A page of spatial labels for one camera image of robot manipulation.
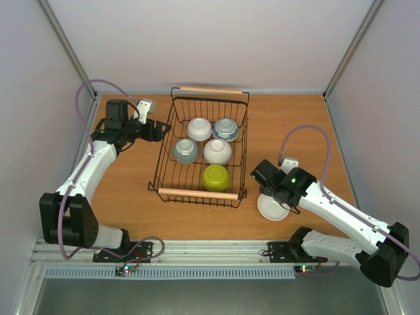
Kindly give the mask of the white bowl orange outside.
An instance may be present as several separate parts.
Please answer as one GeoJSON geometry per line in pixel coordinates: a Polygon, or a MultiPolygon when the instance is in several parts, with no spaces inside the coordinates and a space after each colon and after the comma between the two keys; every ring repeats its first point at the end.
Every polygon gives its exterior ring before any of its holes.
{"type": "Polygon", "coordinates": [[[272,197],[261,194],[257,200],[257,207],[260,214],[270,221],[281,221],[285,219],[290,208],[287,205],[279,204],[272,197]]]}

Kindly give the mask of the speckled grey white bowl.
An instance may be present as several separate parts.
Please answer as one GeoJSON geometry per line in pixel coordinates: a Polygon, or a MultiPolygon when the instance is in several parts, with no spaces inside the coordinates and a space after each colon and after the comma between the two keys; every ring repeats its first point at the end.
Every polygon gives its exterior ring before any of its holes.
{"type": "Polygon", "coordinates": [[[198,144],[190,138],[182,138],[173,146],[173,157],[181,164],[195,163],[200,155],[198,144]]]}

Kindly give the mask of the plain white bowl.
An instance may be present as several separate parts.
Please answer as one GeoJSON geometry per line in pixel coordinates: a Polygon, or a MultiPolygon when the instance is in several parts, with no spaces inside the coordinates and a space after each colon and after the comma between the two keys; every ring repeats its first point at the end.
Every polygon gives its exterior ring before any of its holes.
{"type": "Polygon", "coordinates": [[[196,117],[189,122],[187,135],[196,142],[205,141],[212,135],[212,126],[207,119],[196,117]]]}

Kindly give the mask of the ribbed white bowl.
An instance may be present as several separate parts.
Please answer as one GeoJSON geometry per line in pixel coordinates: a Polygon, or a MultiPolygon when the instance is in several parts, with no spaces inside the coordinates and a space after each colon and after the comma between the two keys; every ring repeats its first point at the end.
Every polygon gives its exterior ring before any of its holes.
{"type": "Polygon", "coordinates": [[[223,139],[212,139],[204,146],[203,157],[208,164],[226,165],[232,157],[231,145],[223,139]]]}

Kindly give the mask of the blue patterned white bowl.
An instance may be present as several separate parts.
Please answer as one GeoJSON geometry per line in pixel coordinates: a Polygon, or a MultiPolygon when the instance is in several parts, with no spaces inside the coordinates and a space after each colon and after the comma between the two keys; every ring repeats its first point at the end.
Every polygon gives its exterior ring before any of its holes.
{"type": "Polygon", "coordinates": [[[233,142],[239,135],[239,127],[233,119],[224,117],[216,121],[212,134],[214,138],[223,139],[227,142],[233,142]]]}

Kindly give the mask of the green bowl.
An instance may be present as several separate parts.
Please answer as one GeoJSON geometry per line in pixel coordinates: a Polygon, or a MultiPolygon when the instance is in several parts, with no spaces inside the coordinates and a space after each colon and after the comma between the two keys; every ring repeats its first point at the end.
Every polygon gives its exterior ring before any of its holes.
{"type": "Polygon", "coordinates": [[[230,175],[223,165],[208,165],[202,174],[201,183],[210,192],[222,192],[230,185],[230,175]]]}

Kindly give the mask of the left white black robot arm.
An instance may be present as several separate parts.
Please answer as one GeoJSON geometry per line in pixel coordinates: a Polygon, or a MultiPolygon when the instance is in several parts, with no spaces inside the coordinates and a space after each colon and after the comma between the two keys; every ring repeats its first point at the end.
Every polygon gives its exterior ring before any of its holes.
{"type": "Polygon", "coordinates": [[[126,261],[135,249],[127,230],[98,222],[91,200],[107,168],[135,140],[160,142],[169,124],[154,121],[148,114],[156,103],[149,99],[133,104],[113,99],[106,103],[106,115],[91,134],[87,150],[70,178],[54,193],[39,200],[44,240],[59,247],[99,249],[117,261],[126,261]]]}

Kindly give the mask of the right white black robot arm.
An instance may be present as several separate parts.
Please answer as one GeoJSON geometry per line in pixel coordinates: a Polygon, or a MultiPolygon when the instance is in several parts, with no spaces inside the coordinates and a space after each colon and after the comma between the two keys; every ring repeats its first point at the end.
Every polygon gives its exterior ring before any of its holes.
{"type": "Polygon", "coordinates": [[[321,257],[358,268],[373,283],[391,287],[408,257],[409,230],[396,222],[389,225],[344,202],[300,167],[285,172],[262,160],[251,176],[260,191],[281,206],[302,207],[346,234],[329,236],[309,227],[300,227],[288,241],[297,261],[321,257]]]}

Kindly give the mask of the right circuit board with leds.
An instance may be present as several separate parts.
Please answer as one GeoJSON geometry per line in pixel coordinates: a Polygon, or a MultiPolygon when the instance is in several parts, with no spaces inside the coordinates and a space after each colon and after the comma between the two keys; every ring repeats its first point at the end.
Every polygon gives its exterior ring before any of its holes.
{"type": "Polygon", "coordinates": [[[307,273],[314,272],[316,270],[317,270],[317,267],[314,265],[303,264],[303,265],[295,266],[295,271],[298,274],[307,274],[307,273]]]}

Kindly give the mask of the circuit board with leds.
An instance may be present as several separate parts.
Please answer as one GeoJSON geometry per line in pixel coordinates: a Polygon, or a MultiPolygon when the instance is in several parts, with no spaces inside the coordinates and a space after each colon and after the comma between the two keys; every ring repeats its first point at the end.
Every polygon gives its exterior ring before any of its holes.
{"type": "Polygon", "coordinates": [[[295,266],[295,271],[298,274],[307,274],[307,273],[314,272],[316,270],[317,270],[317,267],[314,265],[303,264],[303,265],[295,266]]]}
{"type": "Polygon", "coordinates": [[[136,271],[135,266],[116,267],[114,270],[115,276],[126,276],[136,271]]]}

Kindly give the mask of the left circuit board with leds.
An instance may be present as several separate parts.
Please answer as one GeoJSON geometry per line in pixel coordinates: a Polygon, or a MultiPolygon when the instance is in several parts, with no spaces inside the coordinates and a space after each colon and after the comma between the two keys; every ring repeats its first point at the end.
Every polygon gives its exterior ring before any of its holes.
{"type": "Polygon", "coordinates": [[[126,276],[136,271],[135,266],[116,267],[114,270],[115,276],[126,276]]]}

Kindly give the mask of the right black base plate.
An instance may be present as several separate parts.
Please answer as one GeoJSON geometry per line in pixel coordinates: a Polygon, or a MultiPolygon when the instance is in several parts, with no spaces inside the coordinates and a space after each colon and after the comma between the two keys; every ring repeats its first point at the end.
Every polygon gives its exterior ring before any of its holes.
{"type": "Polygon", "coordinates": [[[270,241],[267,243],[270,263],[295,263],[288,241],[270,241]]]}

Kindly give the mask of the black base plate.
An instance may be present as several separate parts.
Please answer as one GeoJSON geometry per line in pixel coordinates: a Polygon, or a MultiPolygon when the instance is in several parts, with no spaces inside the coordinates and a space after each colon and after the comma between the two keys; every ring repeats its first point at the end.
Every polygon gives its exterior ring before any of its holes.
{"type": "Polygon", "coordinates": [[[270,241],[267,243],[270,263],[295,263],[288,241],[270,241]]]}
{"type": "Polygon", "coordinates": [[[151,241],[142,242],[136,246],[129,255],[123,255],[123,252],[118,253],[117,249],[102,249],[93,255],[94,263],[125,263],[134,259],[138,261],[142,256],[143,263],[149,263],[150,257],[153,253],[153,243],[151,241]]]}

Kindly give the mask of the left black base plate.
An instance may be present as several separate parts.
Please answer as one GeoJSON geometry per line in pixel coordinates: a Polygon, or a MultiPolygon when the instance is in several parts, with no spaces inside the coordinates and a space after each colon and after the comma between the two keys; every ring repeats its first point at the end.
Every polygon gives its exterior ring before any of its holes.
{"type": "Polygon", "coordinates": [[[93,255],[94,263],[125,263],[134,259],[138,261],[142,256],[143,263],[149,263],[150,257],[153,253],[153,243],[151,241],[142,242],[136,246],[129,255],[123,255],[123,252],[118,253],[117,249],[102,249],[93,255]]]}

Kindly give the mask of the aluminium rail front frame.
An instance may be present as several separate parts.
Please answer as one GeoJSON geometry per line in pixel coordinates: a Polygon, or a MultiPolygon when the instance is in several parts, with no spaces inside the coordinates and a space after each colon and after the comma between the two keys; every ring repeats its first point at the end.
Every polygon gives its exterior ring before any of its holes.
{"type": "MultiPolygon", "coordinates": [[[[162,255],[150,266],[266,266],[266,240],[165,240],[162,255]]],[[[93,249],[82,249],[70,260],[62,257],[57,245],[38,240],[30,258],[30,265],[93,266],[93,249]]]]}

